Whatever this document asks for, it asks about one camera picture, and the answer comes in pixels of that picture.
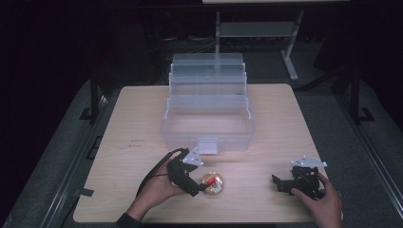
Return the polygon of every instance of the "hand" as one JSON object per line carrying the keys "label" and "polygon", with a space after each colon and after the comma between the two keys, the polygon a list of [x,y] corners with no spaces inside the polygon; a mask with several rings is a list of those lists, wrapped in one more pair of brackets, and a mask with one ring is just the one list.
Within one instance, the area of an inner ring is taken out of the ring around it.
{"label": "hand", "polygon": [[171,184],[166,170],[166,165],[170,160],[166,161],[154,174],[155,177],[148,180],[142,192],[134,199],[126,213],[136,219],[142,221],[145,214],[155,206],[160,205],[171,197],[183,194],[184,191]]}
{"label": "hand", "polygon": [[293,188],[291,192],[309,208],[319,228],[342,227],[341,199],[338,197],[333,184],[322,174],[317,174],[326,188],[326,194],[322,199],[313,200],[301,191]]}

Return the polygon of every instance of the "stacked plastic bin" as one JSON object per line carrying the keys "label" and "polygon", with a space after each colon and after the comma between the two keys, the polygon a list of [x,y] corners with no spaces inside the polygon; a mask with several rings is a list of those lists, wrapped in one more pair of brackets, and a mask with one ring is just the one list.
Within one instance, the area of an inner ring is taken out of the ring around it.
{"label": "stacked plastic bin", "polygon": [[255,122],[242,55],[175,54],[161,132],[171,150],[247,150]]}

